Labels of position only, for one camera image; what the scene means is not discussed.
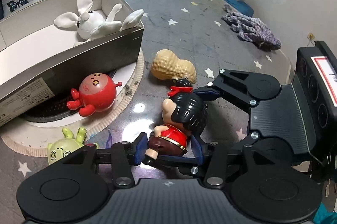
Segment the purple knitted cloth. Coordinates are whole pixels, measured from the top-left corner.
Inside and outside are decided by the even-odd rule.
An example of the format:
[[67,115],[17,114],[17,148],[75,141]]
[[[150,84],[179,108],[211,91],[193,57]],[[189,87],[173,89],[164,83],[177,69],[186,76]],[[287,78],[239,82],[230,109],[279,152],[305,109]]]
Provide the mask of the purple knitted cloth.
[[264,51],[281,49],[281,41],[259,18],[235,12],[228,4],[223,6],[223,10],[226,13],[222,16],[222,20],[229,25],[233,32],[237,33],[240,40],[253,43],[258,49]]

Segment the green round alien toy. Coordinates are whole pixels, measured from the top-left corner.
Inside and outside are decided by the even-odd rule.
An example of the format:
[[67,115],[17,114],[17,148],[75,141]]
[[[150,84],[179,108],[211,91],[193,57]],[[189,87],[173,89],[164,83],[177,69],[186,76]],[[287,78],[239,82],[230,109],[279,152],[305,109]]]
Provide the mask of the green round alien toy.
[[85,145],[87,130],[84,127],[79,127],[76,136],[73,132],[66,128],[62,128],[63,138],[56,142],[49,143],[47,146],[47,159],[48,164],[51,165],[58,160],[68,156],[77,149]]

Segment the red round alien toy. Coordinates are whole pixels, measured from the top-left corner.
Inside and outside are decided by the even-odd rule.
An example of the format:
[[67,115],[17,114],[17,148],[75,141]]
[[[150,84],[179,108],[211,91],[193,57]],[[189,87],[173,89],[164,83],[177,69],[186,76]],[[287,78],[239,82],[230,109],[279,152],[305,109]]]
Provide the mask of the red round alien toy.
[[71,89],[73,100],[67,102],[71,111],[79,110],[79,115],[88,117],[96,112],[109,109],[116,98],[116,88],[122,82],[115,83],[107,74],[94,73],[85,77],[79,89]]

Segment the grey cardboard shoebox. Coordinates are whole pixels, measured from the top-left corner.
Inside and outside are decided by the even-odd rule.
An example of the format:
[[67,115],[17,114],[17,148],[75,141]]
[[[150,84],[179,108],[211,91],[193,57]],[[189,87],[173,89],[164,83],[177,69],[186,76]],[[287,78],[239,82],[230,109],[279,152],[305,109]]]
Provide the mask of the grey cardboard shoebox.
[[[107,17],[121,4],[117,21],[132,8],[125,0],[92,0],[90,14]],[[83,39],[79,25],[54,24],[77,13],[77,0],[34,0],[1,20],[1,124],[12,121],[53,96],[67,94],[95,72],[106,73],[138,59],[144,25],[98,39]]]

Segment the black-haired boy figurine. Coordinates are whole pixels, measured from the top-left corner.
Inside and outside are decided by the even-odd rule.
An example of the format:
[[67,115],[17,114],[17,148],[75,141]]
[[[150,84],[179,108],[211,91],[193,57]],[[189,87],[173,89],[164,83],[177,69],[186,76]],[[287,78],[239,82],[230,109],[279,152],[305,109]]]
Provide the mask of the black-haired boy figurine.
[[162,102],[163,124],[154,127],[145,155],[182,157],[187,153],[191,135],[200,135],[207,124],[207,107],[186,78],[174,80],[167,98]]

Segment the white plush rabbit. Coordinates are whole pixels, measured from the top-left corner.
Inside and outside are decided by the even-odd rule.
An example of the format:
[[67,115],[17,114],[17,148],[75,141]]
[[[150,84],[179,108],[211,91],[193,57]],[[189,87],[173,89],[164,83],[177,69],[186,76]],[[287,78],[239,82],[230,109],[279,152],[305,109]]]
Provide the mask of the white plush rabbit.
[[115,16],[121,11],[123,5],[115,4],[107,17],[92,11],[92,0],[77,0],[78,14],[66,12],[57,16],[54,24],[58,28],[77,28],[78,35],[86,40],[94,40],[135,27],[144,15],[139,9],[129,14],[124,21],[116,21]]

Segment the tan peanut toy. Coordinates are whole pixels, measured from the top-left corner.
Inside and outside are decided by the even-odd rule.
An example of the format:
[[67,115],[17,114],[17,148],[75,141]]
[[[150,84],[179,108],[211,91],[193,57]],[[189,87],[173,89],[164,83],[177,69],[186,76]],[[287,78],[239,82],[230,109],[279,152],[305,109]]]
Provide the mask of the tan peanut toy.
[[187,79],[192,84],[196,82],[193,63],[187,59],[179,59],[169,49],[162,49],[156,53],[150,70],[152,75],[160,80]]

